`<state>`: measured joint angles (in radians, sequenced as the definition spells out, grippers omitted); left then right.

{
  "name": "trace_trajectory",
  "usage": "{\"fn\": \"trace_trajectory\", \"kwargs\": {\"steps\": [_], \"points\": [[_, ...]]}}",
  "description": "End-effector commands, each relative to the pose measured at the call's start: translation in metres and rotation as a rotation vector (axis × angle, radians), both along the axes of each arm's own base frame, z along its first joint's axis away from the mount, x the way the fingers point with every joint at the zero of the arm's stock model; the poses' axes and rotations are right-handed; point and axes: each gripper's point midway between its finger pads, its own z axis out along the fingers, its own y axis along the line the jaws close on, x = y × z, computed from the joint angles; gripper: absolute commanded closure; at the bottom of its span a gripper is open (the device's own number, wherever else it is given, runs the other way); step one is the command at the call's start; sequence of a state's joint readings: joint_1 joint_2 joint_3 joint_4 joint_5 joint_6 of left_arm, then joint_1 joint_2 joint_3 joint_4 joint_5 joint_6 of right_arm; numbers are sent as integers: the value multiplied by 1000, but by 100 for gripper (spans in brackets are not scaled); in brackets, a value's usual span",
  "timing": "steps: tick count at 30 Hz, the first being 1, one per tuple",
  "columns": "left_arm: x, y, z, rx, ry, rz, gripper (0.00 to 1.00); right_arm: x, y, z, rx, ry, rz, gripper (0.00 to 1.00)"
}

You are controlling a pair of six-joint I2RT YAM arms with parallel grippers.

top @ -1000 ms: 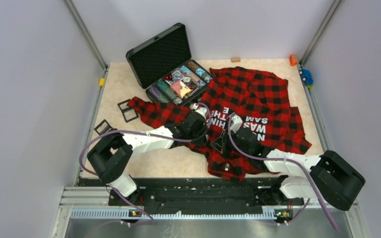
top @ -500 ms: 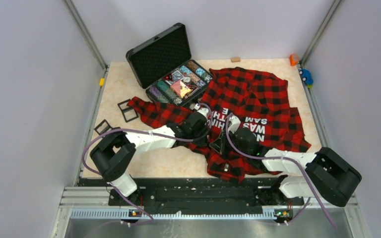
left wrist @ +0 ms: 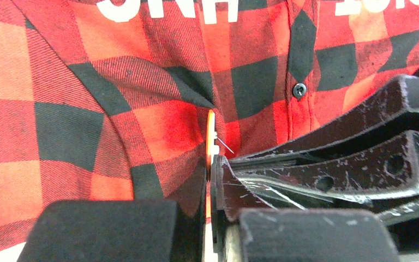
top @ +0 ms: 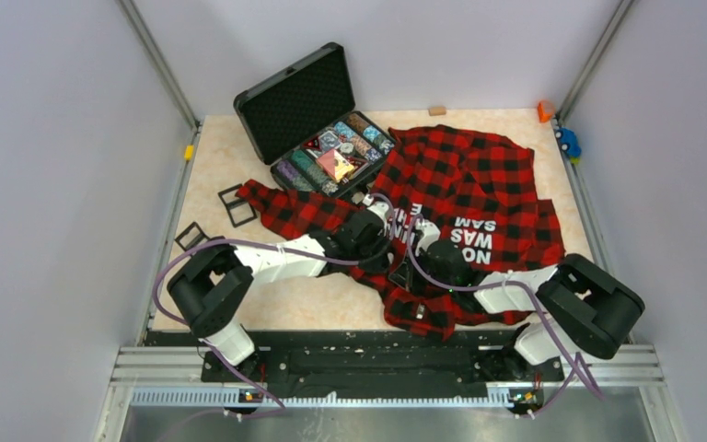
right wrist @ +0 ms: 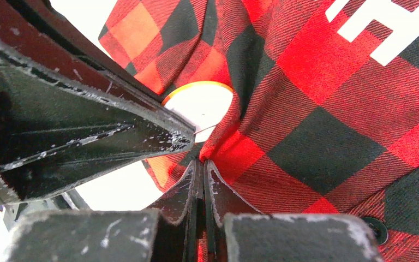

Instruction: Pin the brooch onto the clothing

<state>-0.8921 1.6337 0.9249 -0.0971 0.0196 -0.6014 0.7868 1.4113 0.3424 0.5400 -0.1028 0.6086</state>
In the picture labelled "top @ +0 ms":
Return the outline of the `black square brooch box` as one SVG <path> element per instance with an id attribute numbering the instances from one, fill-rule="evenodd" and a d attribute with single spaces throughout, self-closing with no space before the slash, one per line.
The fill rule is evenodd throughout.
<path id="1" fill-rule="evenodd" d="M 220 203 L 224 206 L 226 215 L 233 228 L 243 227 L 258 219 L 255 209 L 238 195 L 242 184 L 235 184 L 217 193 Z"/>

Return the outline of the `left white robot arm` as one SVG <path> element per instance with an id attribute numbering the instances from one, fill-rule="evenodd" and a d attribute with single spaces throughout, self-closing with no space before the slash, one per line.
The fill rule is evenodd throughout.
<path id="1" fill-rule="evenodd" d="M 251 288 L 295 277 L 320 277 L 346 267 L 382 272 L 389 267 L 391 209 L 375 203 L 332 231 L 277 244 L 212 239 L 195 249 L 169 279 L 167 290 L 191 334 L 224 358 L 236 380 L 258 369 L 256 346 L 236 318 Z"/>

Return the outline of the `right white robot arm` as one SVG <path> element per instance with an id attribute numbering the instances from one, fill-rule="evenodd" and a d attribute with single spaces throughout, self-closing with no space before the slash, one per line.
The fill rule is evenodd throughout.
<path id="1" fill-rule="evenodd" d="M 537 314 L 503 354 L 504 370 L 515 379 L 562 355 L 613 358 L 645 311 L 628 286 L 577 253 L 537 270 L 483 272 L 441 239 L 409 252 L 391 277 L 412 295 L 448 294 L 476 313 Z"/>

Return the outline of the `red black plaid shirt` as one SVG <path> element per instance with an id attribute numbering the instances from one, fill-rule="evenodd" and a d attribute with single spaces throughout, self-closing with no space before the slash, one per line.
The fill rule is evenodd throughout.
<path id="1" fill-rule="evenodd" d="M 406 253 L 405 231 L 422 215 L 453 242 L 469 266 L 482 272 L 531 271 L 559 262 L 565 253 L 553 203 L 539 198 L 534 153 L 510 138 L 437 125 L 392 130 L 395 147 L 373 185 L 398 218 L 392 247 Z M 448 339 L 458 325 L 514 325 L 523 311 L 489 313 L 472 294 L 436 285 L 413 292 L 382 273 L 356 267 L 347 273 L 374 288 L 388 324 L 413 334 Z"/>

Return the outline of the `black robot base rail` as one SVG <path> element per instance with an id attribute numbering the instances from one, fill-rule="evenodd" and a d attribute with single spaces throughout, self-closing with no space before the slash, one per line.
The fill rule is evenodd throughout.
<path id="1" fill-rule="evenodd" d="M 440 342 L 405 331 L 252 331 L 236 366 L 280 399 L 483 398 L 495 382 L 559 382 L 558 358 L 538 366 L 511 348 L 513 332 L 456 331 Z"/>

